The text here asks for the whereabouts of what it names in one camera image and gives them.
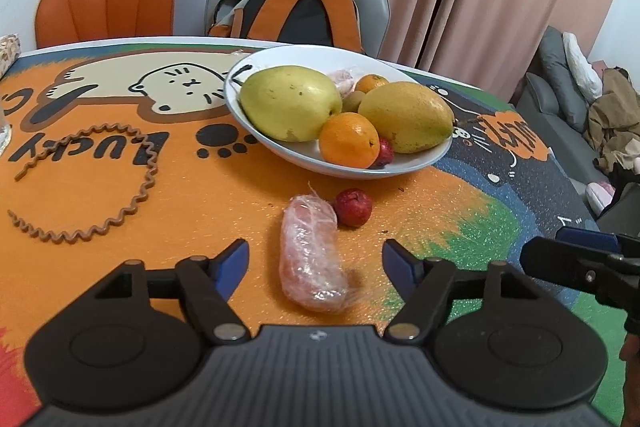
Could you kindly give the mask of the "person's right hand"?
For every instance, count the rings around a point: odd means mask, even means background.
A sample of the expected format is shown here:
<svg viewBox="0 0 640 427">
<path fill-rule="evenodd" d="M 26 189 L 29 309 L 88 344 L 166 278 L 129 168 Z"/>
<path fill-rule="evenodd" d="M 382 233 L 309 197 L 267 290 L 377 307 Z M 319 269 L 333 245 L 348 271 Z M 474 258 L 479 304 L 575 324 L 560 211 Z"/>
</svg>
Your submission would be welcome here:
<svg viewBox="0 0 640 427">
<path fill-rule="evenodd" d="M 620 348 L 620 359 L 625 363 L 625 384 L 623 387 L 624 415 L 622 427 L 640 426 L 640 339 L 627 334 Z"/>
</svg>

